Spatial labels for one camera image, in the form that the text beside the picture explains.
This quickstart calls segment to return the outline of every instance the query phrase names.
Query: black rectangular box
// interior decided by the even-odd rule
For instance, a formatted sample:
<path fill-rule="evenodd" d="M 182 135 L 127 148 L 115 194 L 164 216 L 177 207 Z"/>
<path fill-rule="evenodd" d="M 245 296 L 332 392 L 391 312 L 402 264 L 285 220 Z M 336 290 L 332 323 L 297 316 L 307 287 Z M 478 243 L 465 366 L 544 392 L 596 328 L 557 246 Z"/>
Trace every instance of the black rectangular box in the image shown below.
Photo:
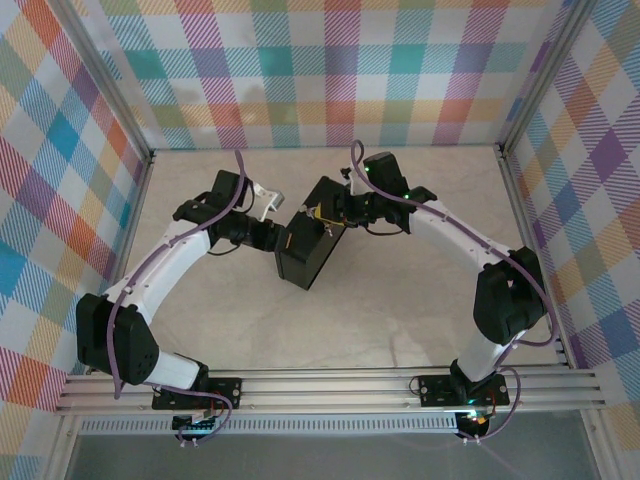
<path fill-rule="evenodd" d="M 339 195 L 344 189 L 344 185 L 329 177 L 322 177 L 305 200 L 304 205 L 308 208 L 315 207 L 321 200 L 328 196 Z M 276 252 L 278 275 L 280 278 L 309 290 L 346 227 L 332 225 L 332 235 L 329 235 L 320 220 L 313 219 L 306 213 L 298 212 L 287 225 L 287 230 L 290 235 L 287 246 L 281 252 Z"/>

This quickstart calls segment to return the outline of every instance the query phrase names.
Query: plaid wall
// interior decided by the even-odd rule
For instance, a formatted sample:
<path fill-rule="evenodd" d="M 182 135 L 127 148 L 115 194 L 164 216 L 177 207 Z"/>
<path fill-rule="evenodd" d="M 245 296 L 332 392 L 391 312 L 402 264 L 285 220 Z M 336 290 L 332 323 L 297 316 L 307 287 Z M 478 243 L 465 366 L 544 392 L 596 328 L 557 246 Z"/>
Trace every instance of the plaid wall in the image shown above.
<path fill-rule="evenodd" d="M 513 122 L 520 112 L 522 103 L 536 84 L 540 70 L 545 65 L 547 58 L 553 51 L 553 46 L 562 31 L 562 27 L 567 20 L 567 16 L 571 12 L 571 9 L 576 5 L 577 1 L 579 0 L 564 0 L 562 2 L 560 11 L 557 13 L 553 21 L 553 25 L 547 32 L 547 36 L 545 37 L 544 42 L 542 42 L 540 50 L 538 50 L 534 61 L 529 67 L 529 71 L 527 72 L 525 81 L 522 83 L 520 90 L 518 91 L 518 95 L 511 105 L 511 109 L 509 110 L 509 114 L 507 115 L 507 120 L 504 122 L 504 125 L 500 130 L 500 134 L 498 135 L 499 143 L 503 143 L 506 139 L 506 136 L 509 134 L 511 127 L 513 126 Z"/>
<path fill-rule="evenodd" d="M 640 471 L 640 2 L 601 0 L 513 158 L 562 322 Z"/>
<path fill-rule="evenodd" d="M 142 162 L 45 0 L 0 0 L 0 478 L 35 476 Z"/>
<path fill-rule="evenodd" d="M 74 1 L 174 149 L 492 143 L 561 3 Z"/>

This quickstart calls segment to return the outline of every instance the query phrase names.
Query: white floor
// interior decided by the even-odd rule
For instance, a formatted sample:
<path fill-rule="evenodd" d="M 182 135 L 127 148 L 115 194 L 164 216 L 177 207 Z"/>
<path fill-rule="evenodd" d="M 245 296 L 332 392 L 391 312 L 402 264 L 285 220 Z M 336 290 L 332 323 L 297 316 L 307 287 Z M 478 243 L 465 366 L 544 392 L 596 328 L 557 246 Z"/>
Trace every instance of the white floor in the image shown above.
<path fill-rule="evenodd" d="M 410 186 L 432 190 L 495 240 L 521 245 L 490 147 L 392 151 Z M 349 163 L 347 149 L 249 150 L 244 157 L 250 178 L 285 194 L 271 215 L 285 225 L 322 175 L 339 180 Z M 220 168 L 237 171 L 232 152 L 158 155 L 129 265 L 162 235 L 175 208 L 211 188 Z M 217 251 L 226 249 L 222 243 Z M 164 350 L 211 369 L 449 365 L 475 328 L 475 281 L 420 239 L 349 230 L 309 291 L 278 277 L 273 254 L 243 247 L 205 256 L 169 294 L 152 331 Z M 545 338 L 543 323 L 528 337 Z M 508 363 L 555 362 L 550 348 L 520 348 Z"/>

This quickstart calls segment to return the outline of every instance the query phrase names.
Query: metal bracket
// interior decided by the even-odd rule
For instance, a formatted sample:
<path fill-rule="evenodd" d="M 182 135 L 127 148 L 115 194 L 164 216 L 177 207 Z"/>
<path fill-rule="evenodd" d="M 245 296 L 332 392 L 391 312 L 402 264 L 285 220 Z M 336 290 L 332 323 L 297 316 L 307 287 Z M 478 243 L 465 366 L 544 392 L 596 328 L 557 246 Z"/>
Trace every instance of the metal bracket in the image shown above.
<path fill-rule="evenodd" d="M 234 409 L 239 408 L 242 379 L 236 377 L 209 378 L 207 391 L 227 398 Z M 151 408 L 153 410 L 209 410 L 227 407 L 221 400 L 214 400 L 210 397 L 182 395 L 161 389 L 154 392 Z"/>
<path fill-rule="evenodd" d="M 458 407 L 460 400 L 449 381 L 449 375 L 423 375 L 418 377 L 421 407 Z M 509 392 L 503 375 L 493 378 L 469 394 L 468 405 L 491 407 L 509 405 Z"/>

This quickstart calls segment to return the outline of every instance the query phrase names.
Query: aluminum rail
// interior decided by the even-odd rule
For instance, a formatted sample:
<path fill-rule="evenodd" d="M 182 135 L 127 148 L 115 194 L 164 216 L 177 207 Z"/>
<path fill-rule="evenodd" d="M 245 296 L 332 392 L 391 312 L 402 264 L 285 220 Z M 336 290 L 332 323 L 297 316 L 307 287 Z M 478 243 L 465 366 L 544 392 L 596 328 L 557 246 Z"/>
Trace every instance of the aluminum rail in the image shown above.
<path fill-rule="evenodd" d="M 560 366 L 516 367 L 522 378 L 519 411 L 598 409 L 604 398 L 595 374 Z M 448 368 L 371 368 L 320 370 L 227 370 L 216 377 L 243 379 L 240 408 L 234 415 L 252 414 L 375 414 L 455 412 L 469 407 L 420 406 L 409 391 L 418 375 L 446 375 Z M 511 398 L 515 379 L 505 375 Z M 69 376 L 58 402 L 60 415 L 193 414 L 195 411 L 152 410 L 150 387 L 127 385 L 113 398 L 112 378 L 104 374 Z M 510 407 L 498 407 L 508 411 Z"/>

